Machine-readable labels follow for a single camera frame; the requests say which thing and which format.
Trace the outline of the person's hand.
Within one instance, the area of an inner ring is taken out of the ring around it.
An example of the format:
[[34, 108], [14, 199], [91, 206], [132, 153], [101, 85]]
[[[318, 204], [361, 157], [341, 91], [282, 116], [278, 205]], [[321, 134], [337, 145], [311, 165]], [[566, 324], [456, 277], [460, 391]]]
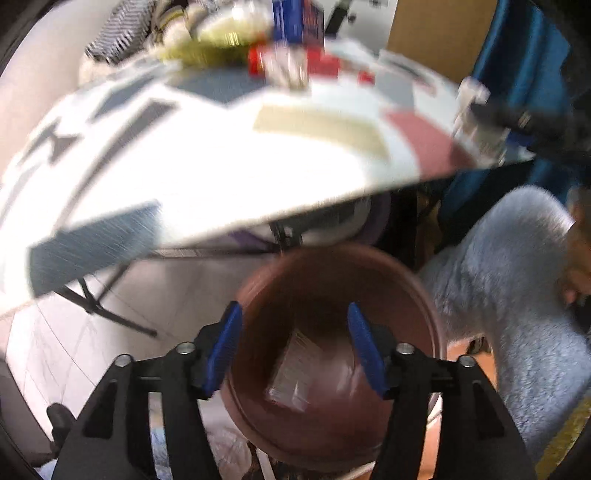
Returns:
[[574, 219], [566, 236], [566, 265], [560, 279], [563, 301], [573, 304], [590, 294], [590, 237], [583, 207], [575, 203], [570, 213]]

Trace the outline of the grey fleece sleeve forearm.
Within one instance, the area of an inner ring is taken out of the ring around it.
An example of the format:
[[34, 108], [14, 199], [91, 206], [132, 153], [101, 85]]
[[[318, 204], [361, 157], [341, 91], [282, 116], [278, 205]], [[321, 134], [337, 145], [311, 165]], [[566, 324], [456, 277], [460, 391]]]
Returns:
[[590, 391], [590, 345], [558, 293], [572, 224], [549, 192], [519, 187], [419, 274], [450, 341], [491, 345], [499, 394], [533, 461]]

